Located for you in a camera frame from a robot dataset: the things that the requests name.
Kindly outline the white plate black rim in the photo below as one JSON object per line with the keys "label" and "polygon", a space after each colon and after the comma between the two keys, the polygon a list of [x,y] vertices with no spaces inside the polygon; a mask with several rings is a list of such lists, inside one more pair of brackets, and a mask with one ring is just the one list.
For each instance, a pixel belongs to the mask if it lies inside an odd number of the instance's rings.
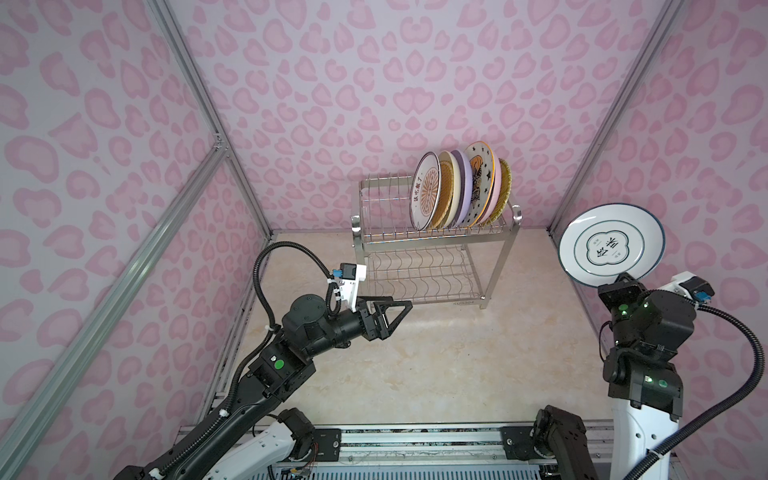
{"label": "white plate black rim", "polygon": [[599,287],[626,273],[635,279],[661,261],[666,234],[648,210],[627,203],[593,207],[571,221],[558,245],[562,269],[576,283]]}

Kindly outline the white plate orange sunburst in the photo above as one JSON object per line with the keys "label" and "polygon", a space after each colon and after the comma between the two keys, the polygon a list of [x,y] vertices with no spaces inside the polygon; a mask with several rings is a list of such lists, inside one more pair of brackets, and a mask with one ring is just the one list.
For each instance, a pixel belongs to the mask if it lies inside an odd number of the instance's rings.
{"label": "white plate orange sunburst", "polygon": [[410,190],[410,218],[417,231],[429,227],[435,215],[441,189],[441,169],[434,152],[425,153],[413,175]]}

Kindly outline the pink bear plate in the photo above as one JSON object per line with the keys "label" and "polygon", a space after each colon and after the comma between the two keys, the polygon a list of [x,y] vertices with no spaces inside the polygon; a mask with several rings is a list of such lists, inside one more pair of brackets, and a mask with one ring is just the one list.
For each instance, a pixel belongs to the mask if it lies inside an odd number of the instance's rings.
{"label": "pink bear plate", "polygon": [[495,173],[493,177],[493,186],[491,195],[489,198],[489,202],[487,204],[487,207],[484,211],[483,216],[480,220],[480,225],[484,226],[485,223],[490,219],[496,204],[498,202],[498,198],[500,196],[501,192],[501,183],[502,183],[502,169],[501,169],[501,161],[498,157],[495,158]]}

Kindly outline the orange woven plate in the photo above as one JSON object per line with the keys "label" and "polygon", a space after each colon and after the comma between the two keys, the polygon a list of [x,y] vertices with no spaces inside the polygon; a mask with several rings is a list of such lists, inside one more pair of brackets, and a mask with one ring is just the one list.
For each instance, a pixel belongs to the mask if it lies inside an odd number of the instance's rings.
{"label": "orange woven plate", "polygon": [[453,197],[453,162],[447,152],[438,155],[440,166],[440,189],[436,204],[436,210],[430,222],[430,229],[440,229],[445,224]]}

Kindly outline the yellow woven plate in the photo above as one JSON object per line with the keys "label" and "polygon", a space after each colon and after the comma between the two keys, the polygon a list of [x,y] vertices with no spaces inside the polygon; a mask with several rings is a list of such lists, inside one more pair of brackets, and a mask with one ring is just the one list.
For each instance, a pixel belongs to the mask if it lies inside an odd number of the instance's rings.
{"label": "yellow woven plate", "polygon": [[492,224],[493,222],[497,221],[502,216],[505,206],[511,195],[512,173],[511,173],[510,166],[505,159],[500,160],[500,169],[501,169],[500,193],[499,193],[495,208],[492,211],[491,216],[488,218],[489,224]]}

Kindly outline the purple shell-shaped plate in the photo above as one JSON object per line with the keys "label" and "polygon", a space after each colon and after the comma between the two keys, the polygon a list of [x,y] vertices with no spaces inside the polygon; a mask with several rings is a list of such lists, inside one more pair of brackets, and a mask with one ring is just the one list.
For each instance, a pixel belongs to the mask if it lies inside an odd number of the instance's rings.
{"label": "purple shell-shaped plate", "polygon": [[470,161],[463,151],[452,150],[451,153],[458,162],[460,176],[459,207],[452,224],[453,228],[458,228],[465,220],[470,210],[473,188],[473,172]]}

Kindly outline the cream plain plate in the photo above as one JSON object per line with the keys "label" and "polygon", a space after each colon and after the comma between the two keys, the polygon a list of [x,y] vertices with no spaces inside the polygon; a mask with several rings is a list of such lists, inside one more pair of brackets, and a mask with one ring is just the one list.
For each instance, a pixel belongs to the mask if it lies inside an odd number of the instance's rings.
{"label": "cream plain plate", "polygon": [[460,195],[460,172],[459,164],[455,155],[450,151],[442,151],[438,158],[441,166],[444,168],[443,174],[443,193],[441,198],[443,203],[442,218],[438,223],[439,228],[448,228],[454,221],[459,207]]}

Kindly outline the white star cartoon plate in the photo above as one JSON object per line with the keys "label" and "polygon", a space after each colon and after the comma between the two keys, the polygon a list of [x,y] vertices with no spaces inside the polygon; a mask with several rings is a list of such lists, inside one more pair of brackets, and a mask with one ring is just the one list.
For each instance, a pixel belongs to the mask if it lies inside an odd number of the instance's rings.
{"label": "white star cartoon plate", "polygon": [[472,172],[470,209],[465,218],[466,227],[471,228],[480,222],[489,204],[497,159],[490,146],[483,141],[470,144],[464,153],[469,159]]}

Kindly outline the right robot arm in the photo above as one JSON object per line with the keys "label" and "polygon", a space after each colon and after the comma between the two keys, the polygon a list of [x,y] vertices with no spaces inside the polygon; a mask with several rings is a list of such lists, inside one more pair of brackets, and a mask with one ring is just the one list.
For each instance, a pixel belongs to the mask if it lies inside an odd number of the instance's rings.
{"label": "right robot arm", "polygon": [[693,334],[695,305],[628,273],[599,286],[598,296],[611,313],[614,341],[603,361],[613,411],[610,476],[666,479],[682,437],[684,387],[672,360]]}

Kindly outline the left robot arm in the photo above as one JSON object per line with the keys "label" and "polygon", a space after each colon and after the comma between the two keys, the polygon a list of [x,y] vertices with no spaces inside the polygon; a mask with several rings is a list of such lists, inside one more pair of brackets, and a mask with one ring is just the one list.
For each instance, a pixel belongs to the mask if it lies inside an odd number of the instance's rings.
{"label": "left robot arm", "polygon": [[334,315],[315,294],[298,297],[275,339],[235,372],[225,399],[188,435],[145,466],[127,466],[118,479],[202,479],[259,420],[285,402],[315,372],[314,358],[362,337],[389,338],[410,313],[409,300],[363,296],[354,311]]}

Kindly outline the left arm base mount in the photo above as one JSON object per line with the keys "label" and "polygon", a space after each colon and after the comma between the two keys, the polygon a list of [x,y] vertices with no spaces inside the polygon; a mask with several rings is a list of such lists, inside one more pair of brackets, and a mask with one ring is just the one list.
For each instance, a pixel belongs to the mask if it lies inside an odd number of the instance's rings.
{"label": "left arm base mount", "polygon": [[283,410],[276,419],[289,430],[291,449],[285,461],[308,463],[339,460],[341,429],[317,428],[297,408]]}

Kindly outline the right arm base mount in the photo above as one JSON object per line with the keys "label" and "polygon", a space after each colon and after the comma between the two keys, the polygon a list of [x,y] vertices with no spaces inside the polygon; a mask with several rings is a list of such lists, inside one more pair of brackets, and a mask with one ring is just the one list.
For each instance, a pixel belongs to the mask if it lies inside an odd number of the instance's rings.
{"label": "right arm base mount", "polygon": [[501,443],[507,460],[529,461],[554,459],[555,455],[541,433],[533,426],[500,428]]}

